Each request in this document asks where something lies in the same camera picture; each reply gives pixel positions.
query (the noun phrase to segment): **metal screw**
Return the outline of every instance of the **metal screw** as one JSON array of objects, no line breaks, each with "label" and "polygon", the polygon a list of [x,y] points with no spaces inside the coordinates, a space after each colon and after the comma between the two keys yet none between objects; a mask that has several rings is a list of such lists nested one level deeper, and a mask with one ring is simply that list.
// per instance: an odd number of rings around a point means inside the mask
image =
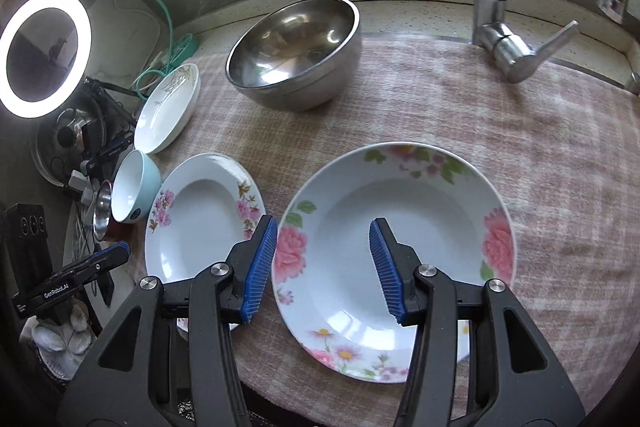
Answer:
[{"label": "metal screw", "polygon": [[418,273],[423,277],[433,277],[438,273],[438,269],[433,264],[420,264]]},{"label": "metal screw", "polygon": [[143,277],[142,280],[140,281],[140,287],[143,290],[152,290],[156,286],[158,286],[158,279],[156,279],[151,275],[147,275],[146,277]]},{"label": "metal screw", "polygon": [[489,289],[496,293],[504,292],[507,288],[506,284],[502,282],[500,279],[491,279],[489,281]]},{"label": "metal screw", "polygon": [[229,265],[227,263],[215,263],[211,267],[211,273],[218,276],[226,275],[229,273]]}]

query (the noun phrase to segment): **white plate with leaf pattern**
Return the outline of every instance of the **white plate with leaf pattern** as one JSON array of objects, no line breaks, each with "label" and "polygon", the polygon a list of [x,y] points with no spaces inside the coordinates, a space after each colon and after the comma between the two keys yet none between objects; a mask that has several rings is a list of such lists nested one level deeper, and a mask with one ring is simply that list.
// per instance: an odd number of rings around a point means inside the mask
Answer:
[{"label": "white plate with leaf pattern", "polygon": [[[218,153],[192,156],[169,174],[151,207],[146,272],[164,283],[190,279],[251,239],[262,214],[258,187],[237,161]],[[187,319],[178,327],[188,331]]]},{"label": "white plate with leaf pattern", "polygon": [[[334,160],[293,198],[271,267],[284,321],[325,366],[365,381],[406,381],[415,327],[387,310],[369,251],[369,223],[385,217],[400,243],[453,280],[511,284],[516,243],[491,183],[446,150],[391,142]],[[458,322],[458,360],[469,352]]]}]

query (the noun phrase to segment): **small metal cup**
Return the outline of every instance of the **small metal cup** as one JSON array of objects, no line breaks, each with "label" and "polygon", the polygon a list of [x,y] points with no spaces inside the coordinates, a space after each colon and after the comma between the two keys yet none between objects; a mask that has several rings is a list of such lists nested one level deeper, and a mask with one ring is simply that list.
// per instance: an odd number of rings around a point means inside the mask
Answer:
[{"label": "small metal cup", "polygon": [[129,237],[130,225],[118,223],[111,214],[111,190],[113,185],[105,180],[95,197],[94,239],[100,241],[120,241]]}]

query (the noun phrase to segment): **faucet handle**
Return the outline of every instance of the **faucet handle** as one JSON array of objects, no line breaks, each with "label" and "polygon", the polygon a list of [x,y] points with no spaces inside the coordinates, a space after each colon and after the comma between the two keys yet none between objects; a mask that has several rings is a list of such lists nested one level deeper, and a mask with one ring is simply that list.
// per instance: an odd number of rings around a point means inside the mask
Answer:
[{"label": "faucet handle", "polygon": [[494,59],[507,82],[518,84],[529,78],[542,62],[564,47],[578,33],[580,29],[577,21],[571,21],[534,51],[519,36],[510,31],[503,32],[503,38],[495,44]]}]

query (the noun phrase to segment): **black device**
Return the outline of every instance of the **black device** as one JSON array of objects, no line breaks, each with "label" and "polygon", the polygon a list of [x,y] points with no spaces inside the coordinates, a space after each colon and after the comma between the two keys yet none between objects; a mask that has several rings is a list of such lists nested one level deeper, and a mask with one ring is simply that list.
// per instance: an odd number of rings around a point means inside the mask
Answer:
[{"label": "black device", "polygon": [[[266,233],[265,219],[254,238],[236,245],[225,263],[215,263],[193,279],[164,285],[156,277],[141,281],[69,385],[58,412],[62,426],[93,427],[100,425],[94,423],[100,419],[110,426],[193,427],[176,409],[172,365],[176,317],[189,318],[195,425],[251,425],[228,324],[246,322],[239,296],[248,262]],[[372,252],[386,248],[388,258],[397,262],[397,266],[387,263],[381,280],[396,272],[393,286],[402,287],[396,293],[404,310],[402,324],[418,325],[394,426],[576,427],[584,419],[580,400],[507,286],[495,282],[500,290],[496,291],[491,282],[484,286],[455,282],[437,269],[422,275],[414,250],[399,245],[386,221],[378,221],[382,232],[371,241]],[[470,383],[467,415],[450,421],[458,319],[473,324]]]},{"label": "black device", "polygon": [[0,227],[18,292],[26,295],[53,273],[44,209],[39,204],[15,204],[2,213]]},{"label": "black device", "polygon": [[[378,218],[371,253],[389,312],[417,325],[409,375],[394,427],[576,427],[584,408],[529,314],[499,279],[452,281],[423,265]],[[450,421],[457,320],[470,324],[466,415]]]},{"label": "black device", "polygon": [[69,300],[82,290],[85,284],[98,280],[101,275],[125,264],[129,260],[129,254],[130,248],[127,243],[117,243],[90,257],[68,264],[29,292],[18,292],[13,298],[18,317],[22,319],[31,315],[39,318],[48,317],[50,309]]},{"label": "black device", "polygon": [[[68,319],[68,300],[78,293],[84,294],[84,285],[96,280],[105,304],[111,303],[114,286],[109,272],[127,262],[129,245],[118,243],[53,273],[42,206],[15,204],[2,213],[0,225],[18,287],[12,299],[18,317],[36,315],[60,324]],[[80,298],[93,315],[86,295]],[[97,320],[91,322],[99,331]]]},{"label": "black device", "polygon": [[191,393],[197,425],[250,427],[229,323],[258,309],[275,252],[277,225],[262,216],[253,237],[193,279],[142,279],[86,354],[63,396],[68,427],[193,427],[177,413],[170,364],[175,319],[189,318]]},{"label": "black device", "polygon": [[[89,76],[82,82],[82,89],[94,97],[98,105],[111,109],[129,128],[135,129],[138,123],[136,118],[116,102],[107,90],[126,94],[137,99],[138,95],[135,91],[108,82],[102,82]],[[82,128],[82,142],[84,142],[86,154],[86,160],[81,165],[82,174],[90,178],[97,178],[99,182],[103,182],[110,177],[110,172],[113,171],[118,157],[132,145],[133,139],[133,132],[125,131],[116,134],[108,144],[102,146],[101,136],[98,133],[98,123],[94,121],[86,124]],[[105,172],[106,166],[111,166],[108,172]]]}]

